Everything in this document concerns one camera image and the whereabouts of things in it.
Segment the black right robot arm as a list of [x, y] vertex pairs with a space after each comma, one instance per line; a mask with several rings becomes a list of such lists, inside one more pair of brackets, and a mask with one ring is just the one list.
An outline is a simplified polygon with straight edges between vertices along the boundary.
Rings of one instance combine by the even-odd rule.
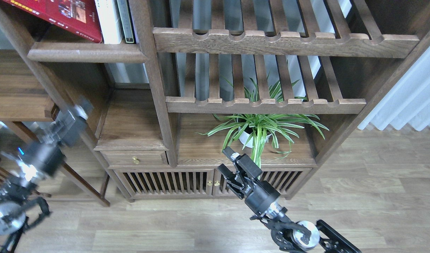
[[262, 170], [247, 154], [238, 154], [230, 147], [223, 150], [236, 172], [224, 164], [218, 170], [228, 188], [253, 211], [251, 220], [259, 220], [270, 230], [271, 238], [281, 251], [306, 253], [321, 245], [326, 253], [359, 253], [360, 249], [329, 226], [325, 221], [293, 222], [287, 208], [278, 203], [280, 193], [267, 181], [259, 179]]

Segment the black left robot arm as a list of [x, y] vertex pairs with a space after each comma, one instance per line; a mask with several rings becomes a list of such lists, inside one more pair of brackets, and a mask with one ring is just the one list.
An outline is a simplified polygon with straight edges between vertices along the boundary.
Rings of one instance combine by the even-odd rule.
[[20, 170], [0, 187], [0, 236], [6, 236], [0, 253], [14, 252], [22, 234], [51, 214], [43, 197], [30, 200], [30, 196], [41, 180], [53, 177], [63, 165], [65, 155], [61, 147], [75, 145], [92, 110], [91, 102], [81, 97], [79, 104], [58, 114], [38, 141], [19, 147], [16, 156], [4, 154], [14, 160]]

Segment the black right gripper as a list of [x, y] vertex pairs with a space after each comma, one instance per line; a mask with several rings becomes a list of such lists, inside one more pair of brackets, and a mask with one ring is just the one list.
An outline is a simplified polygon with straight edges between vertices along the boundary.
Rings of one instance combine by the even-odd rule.
[[228, 188], [239, 199], [244, 199], [244, 203], [253, 211], [254, 215], [250, 220], [271, 220], [278, 217], [282, 210], [281, 205], [277, 203], [280, 193], [267, 181], [258, 179], [263, 172], [258, 165], [247, 154], [240, 155], [229, 146], [222, 152], [237, 169], [247, 174], [247, 177], [244, 177], [232, 173], [224, 164], [218, 166]]

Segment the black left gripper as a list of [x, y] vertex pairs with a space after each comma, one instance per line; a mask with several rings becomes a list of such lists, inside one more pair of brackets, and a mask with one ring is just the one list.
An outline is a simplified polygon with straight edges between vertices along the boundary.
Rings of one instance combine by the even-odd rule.
[[60, 145], [74, 146], [80, 133], [87, 125], [89, 113], [93, 110], [91, 102], [85, 97], [67, 111], [59, 112], [51, 124], [51, 132], [43, 137], [43, 142], [33, 141], [25, 148], [19, 149], [21, 155], [17, 165], [26, 175], [54, 177], [63, 165], [65, 155]]

